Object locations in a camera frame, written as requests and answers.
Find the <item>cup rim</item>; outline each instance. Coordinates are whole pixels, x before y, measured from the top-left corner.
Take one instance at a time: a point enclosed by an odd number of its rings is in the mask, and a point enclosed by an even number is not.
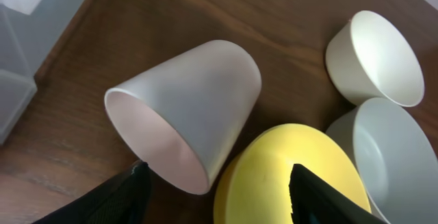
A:
[[[184,188],[182,188],[182,187],[180,187],[179,185],[177,185],[177,184],[174,184],[174,182],[171,182],[171,181],[168,181],[167,179],[166,179],[166,177],[163,177],[162,176],[162,174],[160,173],[160,172],[158,172],[158,171],[155,171],[155,170],[153,170],[152,168],[152,170],[156,173],[156,174],[158,174],[162,179],[164,179],[164,180],[166,180],[167,182],[169,182],[170,184],[172,184],[174,187],[176,187],[176,188],[178,188],[178,189],[180,189],[180,190],[183,190],[183,191],[185,191],[185,192],[188,192],[188,193],[190,193],[190,194],[195,194],[195,195],[203,195],[203,194],[205,194],[205,193],[207,193],[207,192],[209,192],[209,190],[210,190],[210,188],[211,188],[211,180],[210,180],[210,177],[209,177],[209,173],[207,172],[207,169],[205,168],[205,165],[204,165],[204,163],[203,163],[203,161],[200,159],[200,157],[199,157],[199,154],[193,149],[193,147],[190,145],[190,143],[188,143],[187,142],[187,140],[159,113],[159,112],[157,112],[156,110],[154,110],[153,108],[151,108],[149,105],[147,105],[147,103],[145,103],[143,100],[142,100],[142,98],[140,98],[137,94],[135,94],[134,92],[131,92],[131,91],[129,91],[129,90],[125,90],[125,89],[123,89],[123,88],[119,88],[119,87],[113,87],[113,88],[110,88],[110,89],[108,89],[107,91],[106,91],[106,93],[105,93],[105,97],[104,97],[104,103],[105,103],[105,110],[106,110],[106,113],[107,113],[107,115],[108,115],[108,117],[109,117],[109,120],[111,121],[111,123],[112,123],[112,125],[113,125],[113,127],[116,129],[116,131],[117,131],[117,134],[123,139],[123,141],[128,145],[128,147],[130,148],[130,150],[132,150],[132,152],[134,152],[134,154],[137,156],[137,157],[139,157],[141,160],[143,160],[143,158],[141,158],[138,154],[137,154],[137,152],[136,151],[134,151],[134,149],[131,147],[131,143],[130,142],[127,142],[126,140],[125,140],[125,138],[123,137],[123,135],[120,133],[120,131],[119,131],[119,128],[117,127],[117,126],[115,126],[115,124],[114,124],[114,122],[113,122],[113,120],[112,120],[112,118],[111,118],[111,115],[110,115],[110,113],[109,113],[109,110],[108,110],[108,97],[110,96],[110,94],[112,94],[112,93],[115,93],[115,92],[119,92],[119,93],[123,93],[123,94],[126,94],[126,95],[129,95],[130,97],[132,97],[132,98],[134,98],[134,99],[137,99],[138,101],[141,101],[146,107],[148,107],[148,108],[150,108],[152,111],[154,111],[154,113],[156,113],[156,115],[158,115],[159,117],[161,117],[172,129],[174,129],[174,131],[178,134],[178,136],[181,138],[181,141],[185,144],[185,145],[187,145],[188,146],[188,148],[190,149],[190,151],[193,153],[193,155],[194,155],[194,157],[195,157],[195,159],[196,159],[196,161],[197,161],[197,163],[201,166],[201,168],[202,168],[202,170],[203,170],[203,180],[205,181],[205,188],[204,188],[204,190],[202,190],[202,191],[199,191],[199,192],[192,192],[192,191],[189,191],[189,190],[187,190],[187,189],[184,189]]]
[[[353,29],[352,29],[352,25],[353,25],[353,23],[355,23],[355,21],[356,21],[355,18],[357,18],[358,15],[363,14],[363,13],[373,14],[373,16],[375,16],[376,18],[378,18],[378,19],[382,20],[383,22],[385,22],[388,26],[394,28],[395,31],[397,31],[397,35],[400,37],[400,39],[402,39],[403,43],[404,43],[405,46],[407,47],[407,50],[409,50],[409,51],[412,52],[412,54],[413,54],[413,56],[414,56],[414,59],[415,59],[414,64],[415,64],[416,66],[418,66],[418,69],[419,69],[419,77],[421,78],[421,83],[420,83],[420,85],[421,85],[421,86],[420,86],[420,88],[421,88],[421,92],[420,92],[419,96],[417,97],[417,100],[416,100],[416,101],[414,101],[414,102],[412,102],[412,103],[403,103],[403,102],[401,102],[401,101],[397,101],[397,100],[395,100],[394,98],[390,97],[387,93],[383,92],[383,91],[381,90],[381,87],[376,83],[376,80],[373,79],[372,77],[370,77],[370,71],[368,70],[367,67],[365,67],[365,65],[364,65],[364,63],[363,63],[363,62],[364,62],[364,60],[362,60],[362,57],[363,57],[363,56],[361,56],[361,55],[358,53],[358,51],[357,51],[357,46],[356,46],[356,44],[355,44],[355,40],[354,40],[354,36],[353,36]],[[382,96],[384,96],[384,97],[387,98],[388,100],[393,101],[394,103],[396,103],[396,104],[398,104],[398,105],[400,105],[400,106],[408,107],[408,108],[409,108],[409,107],[414,107],[414,106],[418,105],[418,104],[423,100],[423,98],[424,98],[424,92],[425,92],[425,84],[424,84],[423,71],[422,71],[422,68],[421,68],[420,63],[418,62],[418,58],[417,58],[415,52],[412,50],[412,47],[410,46],[409,42],[406,40],[406,38],[403,36],[403,34],[397,29],[397,27],[395,27],[395,26],[394,26],[390,21],[388,21],[384,16],[382,16],[382,15],[376,13],[376,12],[373,12],[373,11],[363,10],[363,11],[357,12],[357,13],[351,18],[351,21],[350,21],[350,23],[349,23],[349,28],[350,28],[350,29],[349,29],[349,32],[350,32],[350,41],[351,41],[351,43],[352,43],[352,47],[353,47],[353,49],[354,49],[355,55],[356,55],[356,57],[357,57],[357,59],[358,59],[358,62],[359,62],[359,64],[361,65],[361,68],[363,69],[363,71],[365,72],[365,74],[367,75],[367,78],[372,82],[373,86],[376,87],[377,91],[379,91],[379,92],[382,94]]]

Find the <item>bowl rim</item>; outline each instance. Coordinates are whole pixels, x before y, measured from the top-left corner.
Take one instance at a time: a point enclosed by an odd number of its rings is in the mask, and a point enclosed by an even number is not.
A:
[[[387,103],[389,105],[392,105],[393,107],[395,107],[396,109],[398,109],[400,111],[400,113],[406,118],[407,121],[409,121],[412,124],[412,128],[416,129],[419,132],[419,136],[422,137],[422,141],[427,141],[425,142],[425,145],[428,149],[430,149],[434,154],[434,150],[432,148],[432,145],[430,144],[429,139],[427,138],[426,134],[424,133],[423,129],[420,127],[420,125],[417,123],[417,121],[402,107],[400,107],[399,105],[391,102],[390,100],[387,100],[385,98],[381,98],[381,97],[375,97],[375,98],[371,98],[368,99],[367,101],[363,102],[360,106],[357,107],[356,110],[356,114],[353,120],[353,125],[352,125],[352,145],[353,145],[353,156],[355,157],[355,161],[354,164],[356,165],[357,168],[357,172],[359,173],[359,175],[361,176],[361,172],[359,170],[359,167],[357,166],[357,161],[356,161],[356,148],[357,148],[357,144],[358,141],[355,140],[355,134],[357,133],[357,128],[358,128],[358,120],[359,117],[361,116],[362,112],[364,112],[364,107],[368,106],[368,105],[374,105],[374,103],[377,102],[384,102]],[[391,222],[387,219],[387,217],[381,212],[380,208],[376,205],[376,203],[374,202],[370,192],[368,191],[367,186],[365,185],[365,182],[363,182],[363,185],[365,186],[365,190],[367,191],[368,194],[368,199],[370,200],[371,204],[374,206],[374,209],[378,212],[378,214],[381,216],[381,218],[388,224],[391,224]]]

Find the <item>white bowl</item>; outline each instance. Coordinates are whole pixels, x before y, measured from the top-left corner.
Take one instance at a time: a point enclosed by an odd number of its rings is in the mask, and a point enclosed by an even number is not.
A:
[[[372,212],[393,224],[438,223],[438,161],[400,106],[373,98],[327,130],[358,169]]]
[[[353,104],[383,97],[412,107],[423,99],[423,73],[412,48],[375,12],[353,16],[328,44],[326,65],[338,91]]]

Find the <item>wood grain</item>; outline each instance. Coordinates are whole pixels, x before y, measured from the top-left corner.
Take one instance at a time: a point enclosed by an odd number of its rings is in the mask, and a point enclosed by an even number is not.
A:
[[[105,91],[208,40],[245,48],[263,79],[231,157],[281,123],[324,131],[354,108],[330,82],[324,50],[359,10],[382,14],[411,43],[426,95],[408,111],[438,151],[438,11],[423,0],[93,0],[0,148],[0,223],[35,221],[134,162],[105,114]],[[194,196],[153,181],[146,223],[212,223],[215,188]]]

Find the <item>yellow plastic bowl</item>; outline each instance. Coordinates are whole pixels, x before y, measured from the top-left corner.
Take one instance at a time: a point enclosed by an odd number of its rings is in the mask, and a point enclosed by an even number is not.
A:
[[[359,174],[342,149],[312,127],[286,124],[264,132],[228,166],[216,191],[214,223],[292,223],[289,181],[295,163],[370,212]]]

